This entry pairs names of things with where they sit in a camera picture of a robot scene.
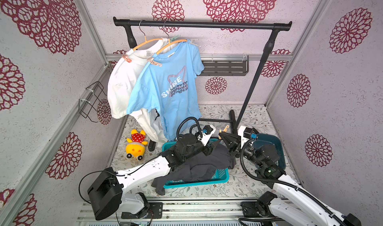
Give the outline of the tan yellow clothespin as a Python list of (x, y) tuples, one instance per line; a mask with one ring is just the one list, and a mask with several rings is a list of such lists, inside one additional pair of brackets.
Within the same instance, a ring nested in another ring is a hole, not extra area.
[(227, 132), (227, 130), (228, 130), (229, 128), (230, 128), (230, 126), (227, 125), (223, 130), (219, 130), (218, 138), (221, 139), (220, 134), (221, 134), (222, 132)]

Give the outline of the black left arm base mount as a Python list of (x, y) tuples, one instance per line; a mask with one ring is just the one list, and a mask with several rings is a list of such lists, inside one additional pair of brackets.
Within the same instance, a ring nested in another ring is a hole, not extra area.
[(161, 219), (163, 213), (162, 202), (149, 202), (141, 192), (126, 194), (122, 197), (119, 207), (121, 219)]

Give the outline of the light blue t-shirt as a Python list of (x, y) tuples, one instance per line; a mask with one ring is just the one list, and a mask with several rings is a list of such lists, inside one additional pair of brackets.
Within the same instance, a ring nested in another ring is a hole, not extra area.
[(176, 138), (178, 127), (188, 117), (199, 119), (195, 79), (204, 70), (199, 49), (188, 42), (178, 43), (167, 53), (153, 55), (162, 67), (147, 62), (132, 90), (127, 113), (142, 108), (156, 109), (164, 136)]

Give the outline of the wooden hanger with metal hook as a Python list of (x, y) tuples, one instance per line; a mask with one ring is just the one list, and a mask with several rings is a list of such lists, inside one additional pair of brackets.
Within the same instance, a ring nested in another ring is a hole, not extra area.
[(142, 43), (140, 43), (139, 45), (133, 47), (133, 48), (132, 48), (132, 51), (136, 51), (136, 50), (138, 50), (140, 47), (142, 47), (142, 46), (144, 46), (144, 45), (146, 45), (146, 44), (148, 44), (148, 43), (151, 43), (151, 42), (154, 42), (154, 41), (160, 41), (160, 40), (163, 39), (163, 38), (147, 39), (147, 36), (146, 36), (145, 32), (141, 29), (141, 23), (142, 23), (143, 21), (144, 21), (144, 20), (141, 20), (141, 21), (139, 22), (139, 30), (140, 30), (140, 32), (144, 35), (144, 40), (145, 40), (145, 41), (142, 42)]

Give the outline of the pink clothespin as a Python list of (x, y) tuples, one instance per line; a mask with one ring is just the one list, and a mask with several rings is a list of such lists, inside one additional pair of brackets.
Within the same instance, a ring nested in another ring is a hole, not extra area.
[(122, 59), (123, 59), (124, 61), (128, 62), (128, 63), (131, 63), (131, 62), (132, 62), (132, 60), (129, 58), (129, 56), (128, 56), (127, 54), (123, 54), (123, 55), (122, 55)]

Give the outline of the white t-shirt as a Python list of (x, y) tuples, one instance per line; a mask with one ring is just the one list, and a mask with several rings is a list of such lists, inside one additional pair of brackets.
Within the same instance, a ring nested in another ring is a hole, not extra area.
[[(107, 93), (113, 118), (120, 119), (128, 114), (128, 105), (134, 102), (130, 100), (131, 92), (147, 63), (147, 59), (152, 57), (153, 54), (165, 44), (165, 42), (163, 43), (160, 40), (155, 41), (155, 44), (148, 49), (136, 51), (130, 49), (124, 54), (127, 54), (132, 62), (128, 63), (120, 58), (116, 63), (108, 81)], [(164, 136), (161, 119), (155, 109), (148, 111), (142, 108), (129, 115), (136, 119), (151, 141), (157, 143), (165, 143), (168, 141)]]

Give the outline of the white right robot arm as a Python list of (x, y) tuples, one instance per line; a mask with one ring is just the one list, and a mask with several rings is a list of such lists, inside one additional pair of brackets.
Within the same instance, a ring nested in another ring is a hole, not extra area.
[(278, 151), (273, 144), (254, 147), (257, 136), (242, 142), (239, 135), (219, 133), (234, 154), (239, 155), (245, 174), (267, 185), (267, 191), (257, 199), (253, 210), (258, 214), (254, 222), (286, 221), (293, 226), (359, 226), (353, 214), (344, 215), (317, 199), (295, 182), (279, 165)]

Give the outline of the peach beige clothespin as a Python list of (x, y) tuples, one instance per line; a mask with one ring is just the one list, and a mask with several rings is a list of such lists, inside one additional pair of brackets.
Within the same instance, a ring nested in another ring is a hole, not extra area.
[(159, 63), (159, 62), (157, 62), (157, 61), (154, 61), (154, 58), (153, 58), (153, 57), (147, 59), (147, 62), (149, 62), (149, 63), (152, 64), (152, 65), (162, 67), (162, 64)]

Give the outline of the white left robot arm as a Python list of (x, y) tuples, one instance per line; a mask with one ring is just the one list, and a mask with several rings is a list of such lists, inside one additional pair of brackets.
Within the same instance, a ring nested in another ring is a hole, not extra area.
[(109, 167), (98, 171), (98, 177), (87, 190), (95, 219), (104, 220), (118, 210), (143, 218), (150, 203), (143, 193), (131, 194), (130, 190), (179, 170), (188, 159), (199, 153), (210, 155), (219, 143), (220, 140), (211, 141), (210, 135), (196, 137), (188, 133), (158, 157), (140, 166), (120, 171)]

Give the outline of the mint green clothespin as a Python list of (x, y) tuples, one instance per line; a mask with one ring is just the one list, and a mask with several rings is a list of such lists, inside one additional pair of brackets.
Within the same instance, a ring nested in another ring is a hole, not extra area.
[(170, 40), (170, 42), (173, 42), (173, 41), (176, 41), (179, 37), (180, 37), (180, 35), (176, 35), (174, 37), (171, 37), (169, 40)]

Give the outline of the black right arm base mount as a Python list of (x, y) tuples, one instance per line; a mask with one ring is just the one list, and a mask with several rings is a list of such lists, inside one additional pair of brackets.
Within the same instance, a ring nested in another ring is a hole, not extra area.
[(271, 213), (269, 206), (271, 201), (276, 199), (277, 195), (271, 192), (265, 192), (256, 201), (244, 201), (240, 203), (243, 216), (245, 218), (271, 218), (274, 215)]

